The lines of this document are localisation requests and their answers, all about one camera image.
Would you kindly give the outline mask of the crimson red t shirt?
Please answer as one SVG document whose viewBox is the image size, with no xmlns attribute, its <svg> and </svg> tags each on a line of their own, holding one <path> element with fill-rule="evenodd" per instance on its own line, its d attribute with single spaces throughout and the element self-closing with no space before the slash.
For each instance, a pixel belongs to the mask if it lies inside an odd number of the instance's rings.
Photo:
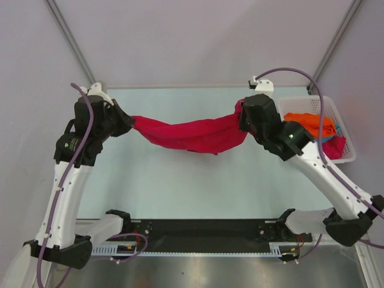
<svg viewBox="0 0 384 288">
<path fill-rule="evenodd" d="M 168 124 L 144 116 L 133 116 L 133 128 L 152 144 L 167 149 L 214 154 L 243 143 L 247 132 L 239 129 L 242 100 L 232 114 L 215 119 L 201 119 Z"/>
</svg>

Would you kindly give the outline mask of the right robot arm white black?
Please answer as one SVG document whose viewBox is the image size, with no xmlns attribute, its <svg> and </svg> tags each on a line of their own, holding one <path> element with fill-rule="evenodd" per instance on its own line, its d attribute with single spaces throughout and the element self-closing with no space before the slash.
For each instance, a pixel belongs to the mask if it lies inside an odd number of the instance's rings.
<svg viewBox="0 0 384 288">
<path fill-rule="evenodd" d="M 358 188 L 319 151 L 321 143 L 300 123 L 281 120 L 269 96 L 246 97 L 241 106 L 240 130 L 252 134 L 265 150 L 302 172 L 332 204 L 318 211 L 288 209 L 279 218 L 277 235 L 290 241 L 302 233 L 325 234 L 347 247 L 360 241 L 383 211 L 383 196 Z"/>
</svg>

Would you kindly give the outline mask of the white perforated plastic basket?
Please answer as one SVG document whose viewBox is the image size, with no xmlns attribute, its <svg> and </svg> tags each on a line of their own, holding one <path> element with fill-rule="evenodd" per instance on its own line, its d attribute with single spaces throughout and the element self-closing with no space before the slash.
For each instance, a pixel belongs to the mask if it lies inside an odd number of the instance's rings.
<svg viewBox="0 0 384 288">
<path fill-rule="evenodd" d="M 334 102 L 327 96 L 323 97 L 324 100 L 324 113 L 325 116 L 333 120 L 334 124 L 338 126 L 337 136 L 345 137 L 346 144 L 344 146 L 343 154 L 339 159 L 333 160 L 335 164 L 349 163 L 356 160 L 356 151 L 346 129 L 344 121 L 334 104 Z M 320 97 L 317 95 L 308 95 L 302 97 L 287 97 L 278 100 L 278 111 L 283 117 L 289 112 L 292 113 L 310 113 L 314 115 L 320 114 Z"/>
</svg>

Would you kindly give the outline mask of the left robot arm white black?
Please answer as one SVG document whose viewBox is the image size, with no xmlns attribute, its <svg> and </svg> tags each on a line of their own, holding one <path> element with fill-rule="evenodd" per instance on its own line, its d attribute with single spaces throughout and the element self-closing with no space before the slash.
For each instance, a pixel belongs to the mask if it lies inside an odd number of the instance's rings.
<svg viewBox="0 0 384 288">
<path fill-rule="evenodd" d="M 37 236 L 24 244 L 30 255 L 43 260 L 82 269 L 93 248 L 115 235 L 125 240 L 133 232 L 129 213 L 111 209 L 87 232 L 75 232 L 76 217 L 85 184 L 96 157 L 109 137 L 130 131 L 134 119 L 116 100 L 98 95 L 79 98 L 74 105 L 74 119 L 56 142 L 55 178 L 49 208 Z"/>
</svg>

